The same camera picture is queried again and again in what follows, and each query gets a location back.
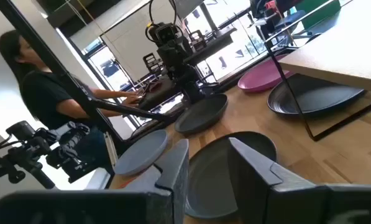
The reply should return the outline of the black ridged plate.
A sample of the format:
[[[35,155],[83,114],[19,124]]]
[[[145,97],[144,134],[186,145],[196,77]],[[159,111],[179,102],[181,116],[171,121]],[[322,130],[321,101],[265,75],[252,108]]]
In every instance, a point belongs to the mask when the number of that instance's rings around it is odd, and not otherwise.
[[[306,117],[326,116],[355,103],[366,91],[347,85],[321,80],[301,74],[287,78],[290,88]],[[268,98],[268,107],[276,114],[297,117],[298,111],[284,82],[275,86]]]

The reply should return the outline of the dark office desk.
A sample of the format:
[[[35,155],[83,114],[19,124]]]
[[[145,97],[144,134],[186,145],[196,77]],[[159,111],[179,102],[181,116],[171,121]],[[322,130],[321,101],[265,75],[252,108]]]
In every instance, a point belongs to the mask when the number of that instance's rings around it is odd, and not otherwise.
[[[235,27],[226,27],[216,32],[217,37],[207,43],[207,46],[202,50],[194,53],[192,56],[184,59],[184,62],[196,66],[203,60],[206,60],[210,56],[214,55],[221,49],[225,48],[229,44],[233,43],[231,34],[237,31]]]

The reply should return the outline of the light blue plate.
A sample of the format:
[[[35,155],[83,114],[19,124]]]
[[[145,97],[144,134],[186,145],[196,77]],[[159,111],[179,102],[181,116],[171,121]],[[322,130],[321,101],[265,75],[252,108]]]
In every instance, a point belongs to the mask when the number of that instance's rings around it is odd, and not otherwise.
[[[130,176],[151,166],[163,153],[168,144],[168,133],[156,130],[142,137],[116,161],[114,172]]]

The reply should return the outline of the green board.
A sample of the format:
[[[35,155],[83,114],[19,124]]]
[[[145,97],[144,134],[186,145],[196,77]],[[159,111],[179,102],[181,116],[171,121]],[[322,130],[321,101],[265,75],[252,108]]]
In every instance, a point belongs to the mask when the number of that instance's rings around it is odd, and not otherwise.
[[[302,10],[305,13],[309,13],[327,1],[328,0],[302,0],[299,4],[296,5],[296,10]],[[327,17],[335,15],[340,9],[341,5],[339,0],[334,0],[332,3],[313,13],[308,18],[303,19],[301,23],[303,24],[303,27],[305,29],[309,29],[322,20],[326,19]]]

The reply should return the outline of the dark grey plate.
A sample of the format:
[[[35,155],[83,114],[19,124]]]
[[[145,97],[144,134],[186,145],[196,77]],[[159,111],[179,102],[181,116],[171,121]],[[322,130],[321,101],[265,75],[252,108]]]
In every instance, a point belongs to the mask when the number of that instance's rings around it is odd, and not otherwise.
[[[175,131],[184,136],[200,133],[216,124],[223,117],[227,105],[227,95],[210,95],[189,107],[177,119]]]
[[[274,142],[253,131],[227,134],[205,145],[190,159],[188,169],[185,213],[193,218],[218,220],[237,212],[227,165],[229,138],[242,141],[273,161],[277,159]]]

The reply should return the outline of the black metal rig frame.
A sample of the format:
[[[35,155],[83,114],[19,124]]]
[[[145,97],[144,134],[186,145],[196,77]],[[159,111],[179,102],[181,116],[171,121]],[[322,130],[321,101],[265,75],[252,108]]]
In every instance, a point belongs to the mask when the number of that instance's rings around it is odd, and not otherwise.
[[[87,115],[96,121],[100,131],[109,132],[117,138],[118,134],[113,129],[109,118],[120,116],[119,108],[123,108],[126,113],[133,115],[141,112],[137,108],[139,101],[137,93],[91,89],[71,75],[11,0],[0,0],[0,11],[52,72],[58,75],[64,89],[80,104]]]

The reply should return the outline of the blue office chair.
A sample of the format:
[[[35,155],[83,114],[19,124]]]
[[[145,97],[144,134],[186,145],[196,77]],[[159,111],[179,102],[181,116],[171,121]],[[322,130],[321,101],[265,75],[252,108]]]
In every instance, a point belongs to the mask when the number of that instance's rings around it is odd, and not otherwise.
[[[297,21],[298,19],[302,18],[305,15],[306,15],[306,12],[304,10],[300,10],[284,18],[281,18],[279,15],[275,16],[274,23],[273,23],[274,31],[276,32],[278,30],[281,30],[291,25],[292,23],[294,23],[295,21]]]

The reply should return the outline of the pink plate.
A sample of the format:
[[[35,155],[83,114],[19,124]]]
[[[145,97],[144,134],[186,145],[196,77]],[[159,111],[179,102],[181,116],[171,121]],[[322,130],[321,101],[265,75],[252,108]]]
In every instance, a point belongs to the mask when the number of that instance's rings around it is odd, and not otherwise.
[[[282,81],[280,73],[271,58],[246,71],[237,86],[246,93],[269,90]]]

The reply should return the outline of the person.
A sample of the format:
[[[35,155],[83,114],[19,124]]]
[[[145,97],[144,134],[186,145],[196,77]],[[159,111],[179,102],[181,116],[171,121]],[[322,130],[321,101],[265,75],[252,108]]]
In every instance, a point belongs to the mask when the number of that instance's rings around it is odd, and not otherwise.
[[[89,127],[90,133],[76,145],[76,151],[111,172],[104,133],[17,30],[1,34],[0,53],[12,70],[31,115],[48,129],[57,129],[70,121]]]

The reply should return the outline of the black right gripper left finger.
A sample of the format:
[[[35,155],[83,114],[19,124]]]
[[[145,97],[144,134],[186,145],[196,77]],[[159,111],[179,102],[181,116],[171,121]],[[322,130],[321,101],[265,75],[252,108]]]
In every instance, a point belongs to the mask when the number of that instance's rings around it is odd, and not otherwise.
[[[123,189],[11,193],[0,199],[0,224],[182,224],[188,156],[181,139]]]

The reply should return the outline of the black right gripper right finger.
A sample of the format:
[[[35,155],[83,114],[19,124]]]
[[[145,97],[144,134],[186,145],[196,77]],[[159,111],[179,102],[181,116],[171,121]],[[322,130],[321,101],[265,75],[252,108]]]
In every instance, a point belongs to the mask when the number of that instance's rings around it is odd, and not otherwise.
[[[236,138],[229,142],[243,224],[371,224],[371,185],[314,184]]]

